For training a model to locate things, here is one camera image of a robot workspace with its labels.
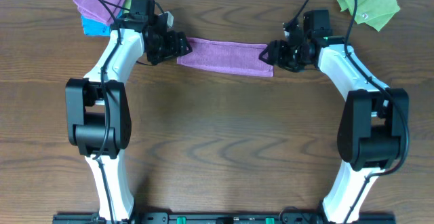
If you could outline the purple microfiber cloth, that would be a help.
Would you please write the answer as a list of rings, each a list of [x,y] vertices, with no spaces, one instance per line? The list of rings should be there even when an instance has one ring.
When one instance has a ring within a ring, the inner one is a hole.
[[[273,66],[261,61],[259,54],[267,44],[213,41],[188,37],[193,51],[177,58],[182,66],[253,77],[272,77]]]

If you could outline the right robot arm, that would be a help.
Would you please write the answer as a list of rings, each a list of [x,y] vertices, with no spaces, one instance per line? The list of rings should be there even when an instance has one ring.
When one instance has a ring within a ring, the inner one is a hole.
[[[344,98],[337,134],[340,168],[330,192],[315,212],[281,213],[283,223],[395,223],[393,214],[362,213],[374,182],[393,174],[408,153],[409,96],[379,81],[354,53],[347,37],[335,36],[328,10],[304,13],[284,25],[285,39],[274,40],[259,60],[290,72],[312,65]]]

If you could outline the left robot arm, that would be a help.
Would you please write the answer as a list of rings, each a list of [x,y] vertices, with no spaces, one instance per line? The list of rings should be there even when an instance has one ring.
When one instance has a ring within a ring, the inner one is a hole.
[[[132,134],[126,83],[142,56],[155,66],[190,54],[183,32],[173,30],[170,12],[155,10],[155,0],[132,0],[114,20],[108,45],[95,66],[65,87],[68,139],[84,156],[94,176],[100,208],[67,223],[137,223],[139,214],[127,182],[125,149]]]

